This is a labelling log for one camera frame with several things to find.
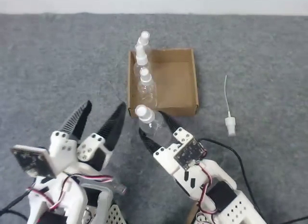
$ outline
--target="white wall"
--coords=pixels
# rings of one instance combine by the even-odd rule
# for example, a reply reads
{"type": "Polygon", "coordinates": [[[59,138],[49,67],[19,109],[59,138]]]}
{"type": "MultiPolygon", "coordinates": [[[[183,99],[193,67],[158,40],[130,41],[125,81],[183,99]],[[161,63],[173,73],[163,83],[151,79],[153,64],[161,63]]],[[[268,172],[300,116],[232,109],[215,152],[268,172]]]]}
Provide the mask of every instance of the white wall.
{"type": "Polygon", "coordinates": [[[308,0],[0,0],[0,12],[308,15],[308,0]]]}

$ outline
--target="red wire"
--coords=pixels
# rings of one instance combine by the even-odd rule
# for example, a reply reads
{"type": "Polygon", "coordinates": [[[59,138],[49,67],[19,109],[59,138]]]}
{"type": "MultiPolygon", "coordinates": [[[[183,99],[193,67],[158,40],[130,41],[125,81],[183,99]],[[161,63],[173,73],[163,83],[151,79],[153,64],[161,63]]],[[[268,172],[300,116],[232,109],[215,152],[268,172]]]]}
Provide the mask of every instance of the red wire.
{"type": "Polygon", "coordinates": [[[31,191],[37,193],[37,194],[40,194],[41,196],[43,196],[51,205],[54,205],[54,202],[52,201],[51,198],[49,198],[46,194],[40,192],[39,190],[37,189],[31,189],[31,191]]]}
{"type": "Polygon", "coordinates": [[[205,195],[205,193],[206,193],[206,190],[207,190],[207,188],[208,188],[209,186],[211,186],[211,184],[213,183],[213,179],[212,179],[211,175],[210,175],[203,167],[201,167],[201,165],[199,165],[199,167],[201,168],[201,170],[203,171],[203,173],[206,174],[206,176],[207,176],[207,178],[208,178],[208,184],[204,184],[203,189],[202,189],[202,193],[201,193],[201,197],[200,197],[200,199],[199,199],[199,201],[198,201],[199,209],[200,209],[203,213],[215,214],[215,213],[217,213],[217,210],[214,210],[214,211],[212,211],[212,212],[209,212],[209,211],[205,211],[205,210],[203,210],[203,209],[201,208],[201,203],[202,203],[202,200],[203,200],[204,195],[205,195]]]}

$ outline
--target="black cable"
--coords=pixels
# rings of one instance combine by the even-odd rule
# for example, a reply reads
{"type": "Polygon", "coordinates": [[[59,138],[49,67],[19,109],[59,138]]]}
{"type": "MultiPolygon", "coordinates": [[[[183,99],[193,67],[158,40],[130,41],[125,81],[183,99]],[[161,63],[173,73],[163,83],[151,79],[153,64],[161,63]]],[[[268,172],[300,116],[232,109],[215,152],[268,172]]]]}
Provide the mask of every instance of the black cable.
{"type": "Polygon", "coordinates": [[[224,145],[224,144],[222,144],[222,143],[220,143],[220,142],[218,142],[218,141],[215,141],[215,140],[212,140],[212,139],[209,139],[209,138],[200,138],[200,139],[198,140],[198,142],[200,142],[200,141],[212,142],[212,143],[214,143],[214,144],[216,144],[216,145],[219,145],[219,146],[221,146],[221,147],[223,147],[223,148],[226,148],[226,149],[232,151],[232,152],[235,154],[235,156],[237,157],[237,159],[238,159],[239,162],[240,162],[240,166],[241,166],[243,178],[244,178],[246,187],[247,187],[247,189],[248,189],[249,195],[250,195],[250,197],[251,197],[251,200],[252,200],[252,202],[253,202],[253,204],[254,204],[256,210],[258,211],[258,213],[260,214],[260,216],[263,218],[263,215],[262,215],[262,213],[261,213],[261,211],[260,211],[259,206],[257,205],[257,202],[256,202],[256,200],[255,200],[255,197],[254,197],[254,195],[253,195],[253,192],[252,192],[251,187],[250,187],[250,185],[249,185],[249,182],[248,182],[248,180],[247,180],[246,173],[245,173],[245,169],[244,169],[244,165],[243,165],[243,161],[242,161],[240,155],[239,155],[233,148],[231,148],[230,146],[226,146],[226,145],[224,145]]]}
{"type": "Polygon", "coordinates": [[[300,221],[303,221],[303,220],[307,220],[307,219],[308,219],[308,216],[305,216],[305,217],[293,219],[293,220],[290,220],[290,221],[287,221],[287,222],[284,222],[284,223],[281,223],[281,224],[297,223],[297,222],[300,222],[300,221]]]}
{"type": "MultiPolygon", "coordinates": [[[[232,152],[235,154],[235,156],[237,157],[237,159],[238,159],[239,162],[240,162],[240,166],[241,166],[243,178],[244,178],[246,187],[247,187],[247,189],[248,189],[249,195],[250,195],[250,197],[251,197],[251,200],[252,200],[252,202],[253,202],[253,204],[254,204],[256,210],[257,210],[258,213],[260,214],[260,216],[264,219],[264,217],[263,217],[263,215],[262,215],[262,213],[261,213],[261,211],[260,211],[260,208],[259,208],[259,206],[258,206],[257,203],[256,203],[256,200],[255,200],[255,197],[254,197],[254,195],[253,195],[253,193],[252,193],[251,187],[250,187],[250,185],[249,185],[249,183],[248,183],[248,180],[247,180],[247,177],[246,177],[246,173],[245,173],[245,169],[244,169],[244,165],[243,165],[243,161],[242,161],[240,155],[239,155],[233,148],[231,148],[230,146],[227,146],[227,145],[225,145],[225,144],[222,144],[222,143],[220,143],[219,141],[215,141],[215,140],[212,140],[212,139],[209,139],[209,138],[200,138],[200,139],[198,140],[198,142],[200,142],[200,141],[212,142],[212,143],[214,143],[214,144],[216,144],[216,145],[219,145],[219,146],[221,146],[221,147],[223,147],[223,148],[226,148],[226,149],[232,151],[232,152]]],[[[290,220],[290,221],[287,221],[287,222],[284,222],[284,223],[281,223],[281,224],[292,224],[292,223],[300,222],[300,221],[303,221],[303,220],[308,220],[308,216],[304,216],[304,217],[302,217],[302,218],[293,219],[293,220],[290,220]]]]}
{"type": "Polygon", "coordinates": [[[14,199],[12,202],[10,202],[6,207],[4,207],[3,209],[0,210],[0,217],[5,214],[10,208],[12,208],[13,206],[15,206],[17,203],[19,203],[22,199],[24,199],[26,196],[28,196],[28,194],[30,193],[30,191],[26,191],[25,193],[23,193],[21,196],[17,197],[16,199],[14,199]]]}
{"type": "Polygon", "coordinates": [[[90,219],[88,220],[88,222],[86,223],[86,224],[90,224],[90,222],[92,221],[92,213],[91,213],[91,211],[89,211],[89,210],[86,210],[88,213],[89,213],[89,215],[90,215],[90,219]]]}
{"type": "Polygon", "coordinates": [[[23,215],[22,213],[20,213],[20,212],[13,211],[13,210],[7,210],[3,214],[6,214],[6,213],[17,215],[17,216],[21,217],[22,219],[24,219],[26,222],[28,222],[28,218],[25,215],[23,215]]]}

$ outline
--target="gray carpet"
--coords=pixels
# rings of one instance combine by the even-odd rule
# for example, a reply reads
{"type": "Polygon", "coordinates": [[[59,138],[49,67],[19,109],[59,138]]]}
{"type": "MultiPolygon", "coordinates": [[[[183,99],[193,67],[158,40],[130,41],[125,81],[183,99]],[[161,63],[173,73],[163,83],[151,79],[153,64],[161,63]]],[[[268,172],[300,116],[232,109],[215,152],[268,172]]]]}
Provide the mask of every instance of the gray carpet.
{"type": "MultiPolygon", "coordinates": [[[[307,215],[308,18],[273,16],[0,15],[0,207],[31,183],[10,147],[48,146],[51,132],[90,99],[86,136],[127,100],[128,50],[143,29],[155,48],[195,49],[200,109],[177,118],[183,127],[239,152],[269,223],[307,215]],[[234,138],[224,124],[226,73],[234,138]]],[[[208,149],[247,192],[232,153],[208,149]]],[[[131,224],[184,223],[192,202],[144,148],[128,115],[106,171],[128,186],[116,200],[131,224]]],[[[15,209],[28,215],[27,199],[15,209]]],[[[0,222],[23,223],[10,215],[0,222]]]]}

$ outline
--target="perforated metal plate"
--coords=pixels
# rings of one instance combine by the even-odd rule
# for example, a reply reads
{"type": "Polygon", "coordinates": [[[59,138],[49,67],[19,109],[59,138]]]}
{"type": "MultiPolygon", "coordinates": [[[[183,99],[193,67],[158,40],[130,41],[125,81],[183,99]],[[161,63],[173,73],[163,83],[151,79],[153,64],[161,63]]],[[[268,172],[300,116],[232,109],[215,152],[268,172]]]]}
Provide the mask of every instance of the perforated metal plate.
{"type": "Polygon", "coordinates": [[[112,205],[109,209],[108,219],[106,221],[108,224],[126,224],[118,205],[112,205]]]}

